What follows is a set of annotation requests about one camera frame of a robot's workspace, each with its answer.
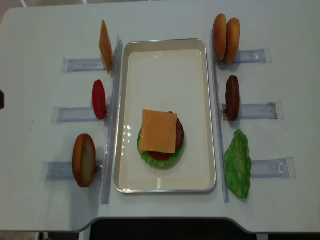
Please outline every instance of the burger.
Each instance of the burger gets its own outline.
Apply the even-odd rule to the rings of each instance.
[[[147,164],[157,168],[173,165],[182,153],[184,138],[177,114],[143,109],[137,147]]]

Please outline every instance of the metal tray rim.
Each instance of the metal tray rim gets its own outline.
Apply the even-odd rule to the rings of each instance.
[[[212,154],[213,154],[213,167],[214,167],[214,180],[212,185],[204,190],[122,190],[117,187],[114,179],[115,175],[113,174],[113,185],[115,189],[122,194],[152,194],[152,193],[207,193],[210,192],[217,183],[217,168],[216,168],[216,155],[215,155],[215,147],[214,147],[214,133],[213,133],[213,117],[212,117],[212,105],[211,105],[211,92],[210,92],[210,80],[209,80],[209,69],[208,69],[208,54],[207,47],[205,43],[199,38],[184,38],[184,39],[169,39],[169,40],[148,40],[148,41],[131,41],[129,42],[123,51],[123,55],[126,52],[126,49],[132,44],[140,44],[140,43],[158,43],[158,42],[175,42],[175,41],[187,41],[187,40],[197,40],[203,43],[205,50],[205,63],[206,63],[206,79],[207,79],[207,88],[208,88],[208,101],[209,101],[209,115],[210,115],[210,133],[211,133],[211,142],[212,142]],[[123,78],[122,75],[120,81],[119,88],[119,96],[120,100],[122,97],[122,88],[123,88]],[[119,121],[120,121],[120,111],[121,111],[121,101],[119,101],[118,110],[117,110],[117,120],[116,120],[116,138],[115,138],[115,146],[113,152],[113,162],[116,162],[116,154],[117,154],[117,144],[118,144],[118,132],[119,132]]]

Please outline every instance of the clear plastic holder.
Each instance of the clear plastic holder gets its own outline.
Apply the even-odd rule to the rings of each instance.
[[[96,161],[95,163],[95,178],[101,178],[103,172],[103,162]],[[44,180],[72,180],[74,174],[72,171],[72,162],[64,161],[47,161],[43,166]]]
[[[218,65],[226,64],[215,58]],[[238,51],[232,64],[270,64],[272,63],[270,48]]]
[[[95,59],[68,59],[64,58],[62,61],[61,71],[63,73],[73,72],[92,72],[105,71],[106,66],[101,58]]]
[[[226,114],[227,106],[220,105],[220,112],[222,120],[228,120]],[[281,102],[268,102],[266,104],[243,104],[240,106],[238,120],[253,120],[253,119],[271,119],[282,120],[284,115],[282,113]]]
[[[95,111],[92,107],[54,107],[51,115],[52,123],[75,123],[75,122],[97,122],[105,121],[96,117]]]
[[[112,165],[114,161],[114,149],[117,142],[118,132],[116,131],[119,116],[119,97],[122,85],[121,65],[123,57],[123,43],[118,36],[114,59],[112,59],[111,69],[113,70],[113,90],[110,105],[110,123],[108,132],[108,144],[106,146],[106,154],[104,160],[103,186],[102,186],[102,204],[108,204],[110,200],[110,190],[112,182]]]
[[[280,158],[274,160],[255,160],[252,161],[251,178],[269,179],[269,178],[295,178],[296,170],[294,158]]]

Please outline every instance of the cheese slice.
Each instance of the cheese slice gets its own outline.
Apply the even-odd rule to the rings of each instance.
[[[143,109],[140,151],[176,152],[177,114]]]
[[[102,24],[101,24],[99,48],[100,48],[102,58],[104,60],[106,71],[108,72],[108,74],[110,74],[111,62],[112,62],[112,47],[111,47],[107,26],[104,20],[102,21]]]

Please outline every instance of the white tray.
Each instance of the white tray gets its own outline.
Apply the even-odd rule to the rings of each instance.
[[[129,43],[123,56],[114,184],[122,193],[205,192],[216,183],[206,47],[199,39]],[[178,114],[183,151],[171,168],[138,152],[143,109]]]

